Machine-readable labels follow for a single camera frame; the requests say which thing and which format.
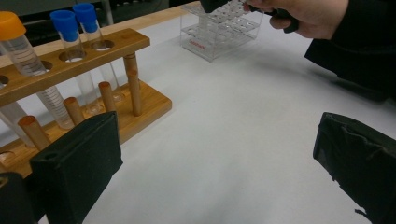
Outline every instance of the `blue cap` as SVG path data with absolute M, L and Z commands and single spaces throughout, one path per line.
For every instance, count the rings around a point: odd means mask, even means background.
M 96 22 L 95 7 L 91 3 L 79 3 L 73 6 L 77 20 L 82 24 L 88 33 L 94 33 L 98 29 Z
M 78 39 L 78 25 L 74 12 L 69 10 L 56 10 L 49 14 L 55 29 L 62 34 L 66 42 Z

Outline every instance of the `black jacket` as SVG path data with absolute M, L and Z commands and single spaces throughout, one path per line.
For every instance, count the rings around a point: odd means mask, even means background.
M 349 0 L 332 40 L 314 40 L 305 58 L 396 97 L 396 1 Z

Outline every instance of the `orange test tube cap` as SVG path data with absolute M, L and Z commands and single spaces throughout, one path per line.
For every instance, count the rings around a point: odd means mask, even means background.
M 15 39 L 25 33 L 26 28 L 15 13 L 0 11 L 0 41 Z

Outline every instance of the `wooden dowel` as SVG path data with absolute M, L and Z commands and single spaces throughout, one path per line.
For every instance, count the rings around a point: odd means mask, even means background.
M 82 114 L 76 97 L 65 99 L 64 107 L 66 107 L 67 113 L 70 115 L 70 118 L 73 120 L 75 125 L 80 124 L 84 120 L 84 115 Z
M 113 91 L 111 90 L 110 83 L 103 81 L 100 82 L 98 86 L 106 111 L 116 111 L 116 104 L 114 103 Z
M 129 90 L 131 92 L 132 110 L 135 116 L 142 114 L 140 100 L 139 72 L 135 53 L 123 57 L 126 75 L 128 77 Z
M 21 126 L 38 150 L 43 150 L 50 145 L 49 137 L 44 133 L 43 128 L 40 126 L 35 116 L 28 115 L 21 118 L 18 125 Z

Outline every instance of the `graduated test tube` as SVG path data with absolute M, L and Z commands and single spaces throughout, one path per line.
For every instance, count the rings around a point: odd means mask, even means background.
M 47 72 L 24 35 L 26 28 L 13 12 L 0 11 L 0 45 L 18 71 L 25 76 L 38 76 Z M 63 105 L 63 97 L 53 86 L 36 95 L 63 129 L 74 127 Z
M 18 125 L 18 121 L 20 121 L 24 116 L 27 116 L 27 114 L 17 102 L 0 107 L 0 119 L 8 126 L 9 129 L 14 131 L 26 146 L 34 147 L 35 145 L 33 142 Z
M 69 62 L 76 62 L 85 57 L 85 51 L 79 39 L 76 16 L 72 11 L 57 10 L 50 14 L 55 29 L 58 31 L 64 44 L 66 58 Z M 90 72 L 76 77 L 79 88 L 84 96 L 86 112 L 92 115 L 99 114 L 102 107 L 99 105 L 95 87 Z
M 93 4 L 76 4 L 73 6 L 73 10 L 76 13 L 77 20 L 80 22 L 88 41 L 91 41 L 92 48 L 96 50 L 107 50 L 106 42 L 99 28 Z M 120 85 L 114 73 L 113 65 L 111 63 L 105 63 L 99 67 L 99 70 L 102 73 L 103 79 L 110 83 L 114 101 L 123 100 L 124 95 L 120 91 Z

